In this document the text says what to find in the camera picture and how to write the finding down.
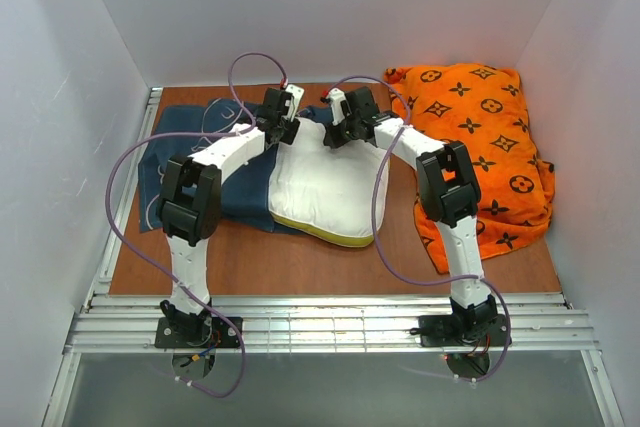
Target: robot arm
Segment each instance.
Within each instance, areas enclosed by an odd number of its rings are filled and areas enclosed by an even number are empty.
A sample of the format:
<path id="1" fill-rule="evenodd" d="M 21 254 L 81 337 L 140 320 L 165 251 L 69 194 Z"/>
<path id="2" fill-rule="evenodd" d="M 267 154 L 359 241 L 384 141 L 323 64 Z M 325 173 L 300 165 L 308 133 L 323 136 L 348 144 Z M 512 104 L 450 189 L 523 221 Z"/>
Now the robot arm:
<path id="1" fill-rule="evenodd" d="M 171 267 L 200 301 L 210 302 L 207 286 L 207 240 L 222 215 L 222 184 L 249 160 L 278 142 L 292 143 L 300 121 L 295 114 L 304 90 L 295 85 L 267 89 L 256 109 L 256 129 L 224 137 L 189 157 L 169 159 L 158 200 L 158 217 L 171 251 Z M 231 132 L 248 130 L 236 124 Z M 171 298 L 160 304 L 170 331 L 186 345 L 200 345 L 211 329 L 206 311 L 174 284 Z"/>
<path id="2" fill-rule="evenodd" d="M 325 125 L 324 144 L 331 148 L 351 140 L 364 140 L 387 150 L 404 129 L 393 154 L 416 170 L 420 201 L 427 218 L 435 222 L 442 236 L 451 275 L 483 278 L 476 239 L 481 194 L 464 144 L 444 144 L 404 125 L 392 112 L 380 112 L 367 87 L 346 94 L 332 89 L 323 100 L 329 103 L 334 116 L 334 121 Z M 455 175 L 445 180 L 443 171 Z M 447 325 L 438 327 L 451 337 L 483 336 L 498 317 L 491 291 L 476 279 L 451 284 L 451 306 L 453 313 Z"/>

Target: blue cloth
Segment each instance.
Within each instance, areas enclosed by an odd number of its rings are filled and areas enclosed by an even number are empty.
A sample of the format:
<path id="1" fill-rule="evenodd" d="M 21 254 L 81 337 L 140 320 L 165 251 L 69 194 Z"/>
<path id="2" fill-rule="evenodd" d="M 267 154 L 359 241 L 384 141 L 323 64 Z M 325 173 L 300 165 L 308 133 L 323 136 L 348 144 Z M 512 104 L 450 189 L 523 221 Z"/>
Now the blue cloth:
<path id="1" fill-rule="evenodd" d="M 257 105 L 245 105 L 254 110 Z M 175 105 L 167 107 L 154 131 L 165 132 L 227 132 L 238 115 L 239 107 L 229 99 L 213 99 L 207 107 L 199 105 Z M 300 112 L 314 122 L 330 122 L 331 110 L 308 107 Z M 140 192 L 140 232 L 162 227 L 156 215 L 157 200 L 164 169 L 175 154 L 191 155 L 209 146 L 204 137 L 173 137 L 149 143 L 138 164 L 138 188 Z M 294 229 L 276 223 L 269 212 L 269 177 L 275 166 L 277 146 L 251 159 L 239 168 L 222 186 L 222 216 L 243 222 L 267 232 L 298 233 Z"/>

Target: wooden board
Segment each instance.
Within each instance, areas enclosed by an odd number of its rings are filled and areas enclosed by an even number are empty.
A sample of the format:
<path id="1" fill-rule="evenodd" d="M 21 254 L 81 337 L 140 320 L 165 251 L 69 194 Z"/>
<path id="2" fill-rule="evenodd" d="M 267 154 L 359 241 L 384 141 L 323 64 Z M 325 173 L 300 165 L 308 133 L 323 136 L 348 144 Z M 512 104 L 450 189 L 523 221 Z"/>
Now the wooden board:
<path id="1" fill-rule="evenodd" d="M 320 105 L 325 84 L 303 85 L 303 106 Z M 238 87 L 247 102 L 260 102 L 264 85 Z M 389 96 L 372 86 L 381 110 L 389 109 Z M 227 87 L 166 88 L 158 115 L 175 104 L 206 105 L 210 99 L 230 97 Z M 429 260 L 413 223 L 415 178 L 412 169 L 393 159 L 384 224 L 380 237 L 387 257 L 402 274 L 419 280 L 441 279 Z M 170 265 L 169 248 L 160 230 L 141 234 L 136 193 L 126 236 L 145 252 Z M 208 282 L 218 295 L 384 295 L 447 293 L 448 286 L 427 289 L 394 278 L 373 245 L 348 249 L 307 235 L 271 234 L 230 221 L 222 221 L 209 240 Z M 484 262 L 486 275 L 504 292 L 559 292 L 544 240 L 516 252 Z M 120 250 L 111 295 L 167 295 L 171 282 L 129 249 Z"/>

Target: white wall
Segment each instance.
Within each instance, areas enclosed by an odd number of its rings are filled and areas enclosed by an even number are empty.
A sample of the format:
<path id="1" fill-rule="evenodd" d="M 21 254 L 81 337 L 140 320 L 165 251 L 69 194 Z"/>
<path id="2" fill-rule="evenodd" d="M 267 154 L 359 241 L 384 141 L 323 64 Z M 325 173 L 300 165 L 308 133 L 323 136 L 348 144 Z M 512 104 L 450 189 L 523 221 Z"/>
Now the white wall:
<path id="1" fill-rule="evenodd" d="M 553 0 L 518 64 L 557 166 L 548 236 L 586 307 L 627 425 L 640 425 L 640 0 Z"/>
<path id="2" fill-rule="evenodd" d="M 0 425 L 33 427 L 148 90 L 101 0 L 0 0 L 0 16 Z"/>
<path id="3" fill-rule="evenodd" d="M 149 85 L 222 84 L 263 50 L 296 81 L 380 75 L 389 66 L 513 65 L 550 0 L 104 0 Z M 266 62 L 239 67 L 273 80 Z"/>

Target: orange patterned cloth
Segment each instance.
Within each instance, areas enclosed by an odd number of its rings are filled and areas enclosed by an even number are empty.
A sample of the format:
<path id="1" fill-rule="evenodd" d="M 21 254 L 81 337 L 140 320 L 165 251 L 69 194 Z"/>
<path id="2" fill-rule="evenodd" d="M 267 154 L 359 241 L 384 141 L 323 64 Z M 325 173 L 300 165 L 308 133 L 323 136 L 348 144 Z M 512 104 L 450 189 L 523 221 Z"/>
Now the orange patterned cloth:
<path id="1" fill-rule="evenodd" d="M 469 150 L 482 199 L 478 244 L 483 259 L 531 244 L 549 228 L 554 166 L 540 160 L 515 70 L 480 64 L 389 69 L 385 80 L 407 99 L 411 123 L 434 139 L 462 141 Z M 392 108 L 404 116 L 399 99 Z M 416 198 L 418 233 L 440 273 L 447 273 L 442 239 Z"/>

